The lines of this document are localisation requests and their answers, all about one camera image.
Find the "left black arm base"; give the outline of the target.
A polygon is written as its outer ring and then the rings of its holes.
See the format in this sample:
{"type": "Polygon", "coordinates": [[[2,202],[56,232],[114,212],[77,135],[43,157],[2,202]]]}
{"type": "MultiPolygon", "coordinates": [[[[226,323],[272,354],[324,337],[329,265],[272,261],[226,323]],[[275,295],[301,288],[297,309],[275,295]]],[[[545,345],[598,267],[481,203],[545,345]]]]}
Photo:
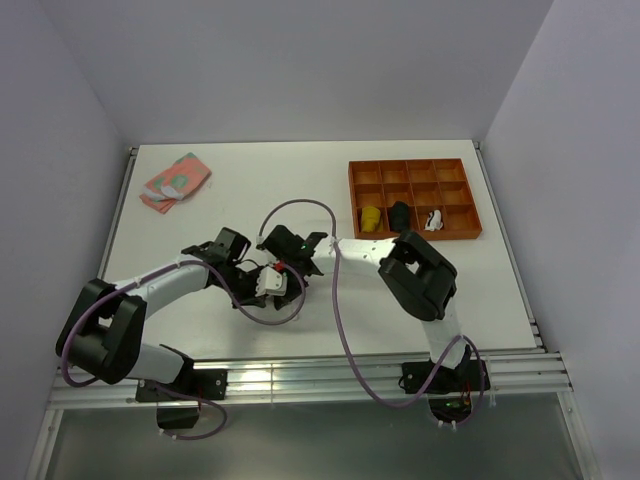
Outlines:
{"type": "Polygon", "coordinates": [[[198,369],[191,357],[176,349],[144,346],[130,377],[137,381],[135,401],[156,405],[161,434],[174,440],[195,441],[210,438],[225,428],[228,413],[218,402],[226,395],[226,369],[198,369]],[[206,433],[189,433],[206,407],[221,414],[219,425],[206,433]]]}

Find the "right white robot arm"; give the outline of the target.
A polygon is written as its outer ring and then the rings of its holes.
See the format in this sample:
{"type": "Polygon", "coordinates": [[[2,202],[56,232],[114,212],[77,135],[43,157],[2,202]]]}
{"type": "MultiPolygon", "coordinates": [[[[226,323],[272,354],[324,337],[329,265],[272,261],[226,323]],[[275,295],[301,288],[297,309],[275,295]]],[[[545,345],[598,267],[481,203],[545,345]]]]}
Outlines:
{"type": "Polygon", "coordinates": [[[396,238],[366,240],[313,232],[302,238],[278,225],[259,239],[258,248],[303,277],[356,273],[380,278],[400,308],[421,322],[437,361],[435,383],[452,390],[466,379],[470,347],[455,312],[457,270],[420,234],[408,230],[396,238]]]}

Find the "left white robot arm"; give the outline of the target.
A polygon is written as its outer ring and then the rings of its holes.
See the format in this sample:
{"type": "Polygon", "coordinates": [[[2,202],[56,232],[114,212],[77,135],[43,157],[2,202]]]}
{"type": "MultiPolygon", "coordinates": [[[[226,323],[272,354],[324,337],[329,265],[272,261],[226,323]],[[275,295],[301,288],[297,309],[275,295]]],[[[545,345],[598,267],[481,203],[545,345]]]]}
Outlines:
{"type": "Polygon", "coordinates": [[[224,228],[215,240],[183,249],[154,271],[116,283],[87,283],[56,343],[66,383],[82,388],[130,378],[158,382],[172,399],[190,395],[195,386],[192,359],[169,347],[144,344],[145,323],[171,303],[209,287],[224,290],[242,314],[251,306],[264,307],[269,296],[284,295],[287,267],[241,268],[250,244],[224,228]]]}

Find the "white black striped sock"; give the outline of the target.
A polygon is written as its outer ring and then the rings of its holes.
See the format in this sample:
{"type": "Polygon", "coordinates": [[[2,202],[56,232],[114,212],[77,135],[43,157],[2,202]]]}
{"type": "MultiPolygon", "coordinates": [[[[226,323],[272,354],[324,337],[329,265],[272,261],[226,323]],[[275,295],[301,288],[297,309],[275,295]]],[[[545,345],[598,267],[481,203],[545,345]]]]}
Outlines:
{"type": "Polygon", "coordinates": [[[424,229],[429,232],[440,231],[444,227],[442,211],[439,209],[432,210],[428,213],[424,224],[424,229]]]}

